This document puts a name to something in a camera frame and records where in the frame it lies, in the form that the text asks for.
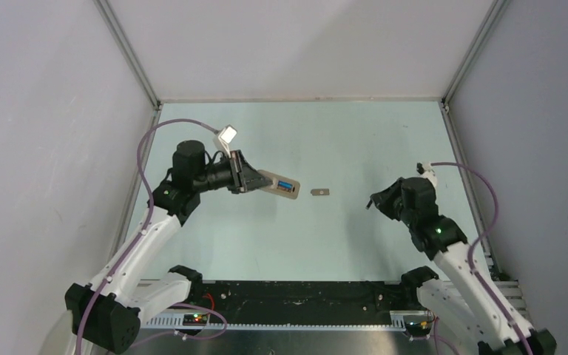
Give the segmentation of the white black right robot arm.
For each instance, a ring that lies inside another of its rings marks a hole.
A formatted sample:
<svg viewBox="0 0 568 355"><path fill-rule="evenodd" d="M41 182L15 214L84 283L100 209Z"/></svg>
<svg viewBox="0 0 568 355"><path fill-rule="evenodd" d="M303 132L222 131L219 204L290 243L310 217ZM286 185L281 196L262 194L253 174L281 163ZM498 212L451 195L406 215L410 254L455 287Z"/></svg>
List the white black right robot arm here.
<svg viewBox="0 0 568 355"><path fill-rule="evenodd" d="M370 196L384 216L403 223L418 251L449 278L458 296L436 272L424 266L402 275L401 300L411 309L422 306L455 333L473 342L478 354L554 354L557 342L547 330L524 318L470 256L470 244L458 224L439 213L434 176L399 178Z"/></svg>

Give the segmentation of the beige remote control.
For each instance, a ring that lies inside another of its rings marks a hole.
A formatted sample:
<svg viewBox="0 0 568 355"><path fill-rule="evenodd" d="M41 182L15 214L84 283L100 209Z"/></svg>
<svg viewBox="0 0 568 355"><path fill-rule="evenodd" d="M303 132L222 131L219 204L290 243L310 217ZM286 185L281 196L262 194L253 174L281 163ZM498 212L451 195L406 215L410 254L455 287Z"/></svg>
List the beige remote control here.
<svg viewBox="0 0 568 355"><path fill-rule="evenodd" d="M270 185L260 188L261 191L291 200L298 198L300 193L299 181L262 169L259 169L258 172L271 181Z"/></svg>

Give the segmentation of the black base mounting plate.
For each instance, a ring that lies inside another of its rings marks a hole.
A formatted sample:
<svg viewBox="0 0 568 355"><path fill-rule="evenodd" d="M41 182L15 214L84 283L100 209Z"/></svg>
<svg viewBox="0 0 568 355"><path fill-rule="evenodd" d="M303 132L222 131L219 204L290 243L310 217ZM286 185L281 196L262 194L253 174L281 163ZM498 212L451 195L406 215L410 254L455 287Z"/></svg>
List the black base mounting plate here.
<svg viewBox="0 0 568 355"><path fill-rule="evenodd" d="M423 310L413 288L382 281L215 281L187 303L230 325L389 325L391 314Z"/></svg>

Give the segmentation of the blue battery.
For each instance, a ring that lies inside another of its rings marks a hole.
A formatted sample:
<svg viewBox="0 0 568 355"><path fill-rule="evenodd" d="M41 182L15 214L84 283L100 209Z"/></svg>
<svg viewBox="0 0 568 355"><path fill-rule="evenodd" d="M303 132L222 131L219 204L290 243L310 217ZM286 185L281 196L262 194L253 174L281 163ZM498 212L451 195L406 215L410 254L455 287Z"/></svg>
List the blue battery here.
<svg viewBox="0 0 568 355"><path fill-rule="evenodd" d="M279 181L277 188L286 192L292 192L294 190L294 185L291 183L286 183L284 181Z"/></svg>

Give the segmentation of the controller board with leds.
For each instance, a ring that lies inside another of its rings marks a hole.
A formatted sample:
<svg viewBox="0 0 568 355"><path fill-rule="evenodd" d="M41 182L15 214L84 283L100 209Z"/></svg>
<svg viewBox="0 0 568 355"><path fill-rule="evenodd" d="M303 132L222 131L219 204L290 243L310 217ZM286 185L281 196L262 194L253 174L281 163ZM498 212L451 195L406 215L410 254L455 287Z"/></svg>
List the controller board with leds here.
<svg viewBox="0 0 568 355"><path fill-rule="evenodd" d="M183 327L205 327L209 324L209 314L185 314L182 320Z"/></svg>
<svg viewBox="0 0 568 355"><path fill-rule="evenodd" d="M434 321L406 322L405 335L413 339L427 339L433 328Z"/></svg>

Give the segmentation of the beige battery compartment cover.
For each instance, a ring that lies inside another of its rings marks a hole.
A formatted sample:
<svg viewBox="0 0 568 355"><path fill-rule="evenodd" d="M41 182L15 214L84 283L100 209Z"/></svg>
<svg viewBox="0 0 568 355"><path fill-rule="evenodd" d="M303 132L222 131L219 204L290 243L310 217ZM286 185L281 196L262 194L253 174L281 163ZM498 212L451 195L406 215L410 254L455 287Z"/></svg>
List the beige battery compartment cover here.
<svg viewBox="0 0 568 355"><path fill-rule="evenodd" d="M310 191L312 196L329 196L330 190L329 189L312 189Z"/></svg>

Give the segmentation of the left controller board with LEDs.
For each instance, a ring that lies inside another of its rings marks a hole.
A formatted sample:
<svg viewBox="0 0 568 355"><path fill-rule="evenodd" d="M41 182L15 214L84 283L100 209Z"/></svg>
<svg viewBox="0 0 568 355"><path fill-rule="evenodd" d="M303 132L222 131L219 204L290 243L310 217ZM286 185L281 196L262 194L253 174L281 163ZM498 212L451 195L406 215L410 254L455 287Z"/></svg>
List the left controller board with LEDs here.
<svg viewBox="0 0 568 355"><path fill-rule="evenodd" d="M209 314L185 314L182 320L183 327L205 327L209 324Z"/></svg>

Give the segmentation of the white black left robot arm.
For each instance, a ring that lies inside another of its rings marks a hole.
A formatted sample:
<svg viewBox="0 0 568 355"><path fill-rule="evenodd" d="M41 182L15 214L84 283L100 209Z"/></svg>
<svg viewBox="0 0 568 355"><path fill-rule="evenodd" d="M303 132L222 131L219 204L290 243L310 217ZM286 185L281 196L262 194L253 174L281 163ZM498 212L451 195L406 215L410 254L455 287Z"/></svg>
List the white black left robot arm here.
<svg viewBox="0 0 568 355"><path fill-rule="evenodd" d="M199 206L201 194L222 188L242 194L272 183L239 150L214 161L200 141L179 143L164 179L157 188L147 190L148 206L139 229L88 284L74 283L67 290L75 351L79 353L87 340L122 354L134 343L141 326L164 309L180 302L187 308L199 306L204 288L198 271L175 266L139 289L143 273Z"/></svg>

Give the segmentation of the right controller board with LEDs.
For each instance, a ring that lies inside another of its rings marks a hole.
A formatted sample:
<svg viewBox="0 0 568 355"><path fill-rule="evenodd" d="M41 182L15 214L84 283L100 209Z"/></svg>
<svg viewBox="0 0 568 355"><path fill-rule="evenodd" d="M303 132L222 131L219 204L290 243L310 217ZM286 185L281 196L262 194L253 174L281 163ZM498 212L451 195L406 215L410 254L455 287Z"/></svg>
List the right controller board with LEDs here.
<svg viewBox="0 0 568 355"><path fill-rule="evenodd" d="M406 322L405 335L413 339L427 339L433 328L434 321Z"/></svg>

